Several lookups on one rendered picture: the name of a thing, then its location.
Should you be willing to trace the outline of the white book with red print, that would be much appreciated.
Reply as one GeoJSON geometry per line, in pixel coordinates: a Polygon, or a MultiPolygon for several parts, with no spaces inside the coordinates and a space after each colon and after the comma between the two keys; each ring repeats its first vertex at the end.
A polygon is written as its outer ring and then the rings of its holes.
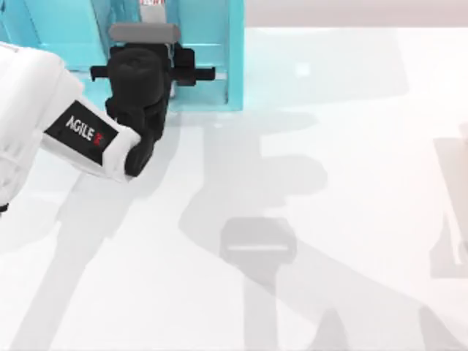
{"type": "Polygon", "coordinates": [[[140,0],[140,16],[144,23],[166,23],[165,0],[140,0]]]}

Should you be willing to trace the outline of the light blue rack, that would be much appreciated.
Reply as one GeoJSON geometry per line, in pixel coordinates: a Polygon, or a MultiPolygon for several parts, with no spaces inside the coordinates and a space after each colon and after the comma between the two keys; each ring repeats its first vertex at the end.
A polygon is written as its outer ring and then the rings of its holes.
{"type": "MultiPolygon", "coordinates": [[[[195,51],[197,68],[214,67],[212,81],[172,85],[172,111],[237,111],[244,104],[244,0],[165,0],[166,23],[195,51]]],[[[98,107],[110,96],[107,80],[89,69],[105,65],[116,45],[114,23],[144,23],[140,0],[0,0],[0,41],[53,52],[83,82],[98,107]]]]}

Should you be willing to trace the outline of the pale grey rounded box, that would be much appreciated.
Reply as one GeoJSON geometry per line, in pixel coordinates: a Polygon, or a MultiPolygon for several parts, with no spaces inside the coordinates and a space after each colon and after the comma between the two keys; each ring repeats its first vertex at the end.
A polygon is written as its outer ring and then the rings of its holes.
{"type": "Polygon", "coordinates": [[[117,42],[175,44],[181,38],[181,31],[171,23],[114,23],[109,35],[117,42]]]}

